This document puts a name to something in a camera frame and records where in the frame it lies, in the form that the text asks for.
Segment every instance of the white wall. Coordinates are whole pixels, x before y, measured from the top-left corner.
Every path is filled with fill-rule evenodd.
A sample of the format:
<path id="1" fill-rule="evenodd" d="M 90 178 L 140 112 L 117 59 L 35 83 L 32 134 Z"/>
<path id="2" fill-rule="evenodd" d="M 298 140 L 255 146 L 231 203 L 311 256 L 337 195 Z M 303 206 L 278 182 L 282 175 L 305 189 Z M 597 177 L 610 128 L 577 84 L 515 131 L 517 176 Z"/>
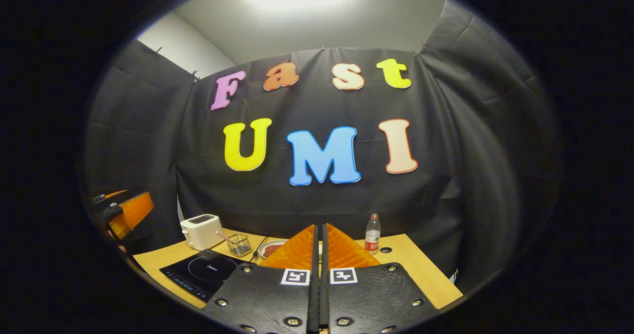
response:
<path id="1" fill-rule="evenodd" d="M 236 65 L 183 18 L 171 12 L 136 37 L 179 67 L 205 77 Z"/>

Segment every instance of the pink handle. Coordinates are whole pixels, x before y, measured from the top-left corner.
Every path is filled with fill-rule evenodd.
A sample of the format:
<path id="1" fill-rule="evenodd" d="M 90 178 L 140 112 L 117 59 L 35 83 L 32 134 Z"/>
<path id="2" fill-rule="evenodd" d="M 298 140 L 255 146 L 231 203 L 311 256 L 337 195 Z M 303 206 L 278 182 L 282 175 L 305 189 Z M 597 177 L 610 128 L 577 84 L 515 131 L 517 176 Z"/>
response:
<path id="1" fill-rule="evenodd" d="M 229 241 L 229 242 L 230 242 L 230 243 L 232 243 L 232 244 L 236 244 L 236 243 L 234 243 L 234 242 L 233 242 L 233 240 L 229 239 L 229 237 L 226 237 L 225 235 L 220 234 L 220 232 L 219 232 L 219 231 L 216 231 L 215 233 L 216 233 L 217 235 L 219 235 L 220 237 L 222 237 L 223 239 L 225 239 L 226 241 Z"/>

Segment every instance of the ceiling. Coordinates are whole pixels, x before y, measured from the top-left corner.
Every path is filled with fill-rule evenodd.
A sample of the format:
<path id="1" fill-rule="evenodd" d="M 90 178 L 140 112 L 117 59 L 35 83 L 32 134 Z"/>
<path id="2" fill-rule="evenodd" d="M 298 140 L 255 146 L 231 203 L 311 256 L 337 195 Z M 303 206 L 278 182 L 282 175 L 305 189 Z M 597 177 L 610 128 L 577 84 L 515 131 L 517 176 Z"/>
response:
<path id="1" fill-rule="evenodd" d="M 250 0 L 190 0 L 175 13 L 236 64 L 321 47 L 421 49 L 444 0 L 343 0 L 262 9 Z"/>

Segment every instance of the table surface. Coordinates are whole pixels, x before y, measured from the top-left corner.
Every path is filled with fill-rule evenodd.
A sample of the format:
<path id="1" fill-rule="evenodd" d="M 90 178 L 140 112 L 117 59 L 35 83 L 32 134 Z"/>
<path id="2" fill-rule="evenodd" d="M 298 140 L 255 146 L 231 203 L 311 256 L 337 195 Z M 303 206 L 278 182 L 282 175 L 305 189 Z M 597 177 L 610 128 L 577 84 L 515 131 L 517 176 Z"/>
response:
<path id="1" fill-rule="evenodd" d="M 238 233 L 238 231 L 229 230 L 224 228 L 222 230 L 225 235 L 231 236 Z M 256 246 L 264 239 L 262 235 L 252 235 L 243 232 L 249 237 L 251 246 L 256 250 Z M 278 237 L 269 237 L 266 241 L 280 240 Z M 364 239 L 355 240 L 356 243 L 363 246 Z M 455 287 L 451 281 L 442 274 L 442 272 L 435 266 L 433 262 L 419 249 L 414 242 L 405 234 L 385 236 L 381 237 L 379 247 L 390 247 L 392 252 L 382 253 L 378 252 L 374 257 L 381 263 L 387 264 L 389 262 L 398 262 L 407 271 L 410 277 L 416 282 L 421 291 L 425 293 L 425 296 L 432 302 L 434 307 L 441 309 L 445 305 L 450 304 L 454 300 L 460 298 L 462 293 Z M 214 246 L 211 250 L 222 253 L 230 257 L 236 257 L 233 253 L 229 252 L 229 248 L 225 241 Z M 198 250 L 191 248 L 187 241 L 181 241 L 179 243 L 160 248 L 155 251 L 146 253 L 140 253 L 134 255 L 134 259 L 141 267 L 148 273 L 148 275 L 156 280 L 163 287 L 167 288 L 172 293 L 183 298 L 187 302 L 193 304 L 196 307 L 202 308 L 206 303 L 199 300 L 195 296 L 189 294 L 185 289 L 182 289 L 177 284 L 163 275 L 160 268 L 169 266 L 180 260 L 184 260 L 189 256 L 199 253 Z M 246 255 L 242 257 L 242 260 L 249 261 L 252 255 Z M 254 264 L 260 264 L 263 259 L 258 256 L 253 261 Z"/>

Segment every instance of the blue letter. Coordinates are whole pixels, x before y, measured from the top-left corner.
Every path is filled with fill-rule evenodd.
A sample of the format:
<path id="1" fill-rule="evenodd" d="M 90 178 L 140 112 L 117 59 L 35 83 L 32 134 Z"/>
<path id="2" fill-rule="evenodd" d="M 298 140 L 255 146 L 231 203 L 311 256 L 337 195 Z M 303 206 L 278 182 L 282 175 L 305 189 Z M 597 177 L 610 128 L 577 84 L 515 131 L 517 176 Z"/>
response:
<path id="1" fill-rule="evenodd" d="M 356 129 L 353 127 L 337 127 L 333 129 L 323 151 L 313 135 L 308 131 L 288 133 L 286 139 L 293 145 L 294 174 L 290 178 L 292 185 L 308 185 L 313 180 L 306 174 L 306 166 L 311 167 L 313 175 L 319 183 L 326 180 L 328 169 L 334 163 L 330 176 L 333 183 L 354 183 L 361 179 L 355 169 L 355 150 L 353 138 Z"/>

